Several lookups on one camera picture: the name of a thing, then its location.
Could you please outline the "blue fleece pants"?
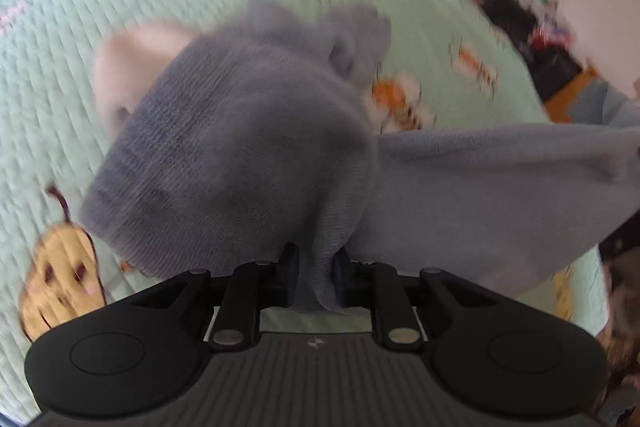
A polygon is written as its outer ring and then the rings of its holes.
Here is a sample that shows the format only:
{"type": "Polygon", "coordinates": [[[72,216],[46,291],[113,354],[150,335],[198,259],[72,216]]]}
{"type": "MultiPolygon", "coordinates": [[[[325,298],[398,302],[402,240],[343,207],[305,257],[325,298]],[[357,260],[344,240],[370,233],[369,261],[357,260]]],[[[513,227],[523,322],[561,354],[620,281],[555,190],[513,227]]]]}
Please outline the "blue fleece pants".
{"type": "Polygon", "coordinates": [[[226,275],[296,244],[304,284],[331,308],[342,248],[518,295],[638,210],[639,130],[627,121],[375,131],[363,89],[389,45],[371,5],[308,23],[250,0],[134,104],[82,224],[153,277],[226,275]]]}

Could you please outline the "black chair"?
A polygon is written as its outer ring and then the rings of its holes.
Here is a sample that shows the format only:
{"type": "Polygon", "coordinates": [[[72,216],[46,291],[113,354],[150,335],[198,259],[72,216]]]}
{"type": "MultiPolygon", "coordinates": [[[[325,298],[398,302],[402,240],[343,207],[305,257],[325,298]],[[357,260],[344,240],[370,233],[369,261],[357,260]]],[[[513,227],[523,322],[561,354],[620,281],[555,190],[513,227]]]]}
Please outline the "black chair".
{"type": "Polygon", "coordinates": [[[482,10],[524,58],[541,101],[550,100],[582,71],[564,46],[544,41],[535,15],[516,0],[483,0],[482,10]]]}

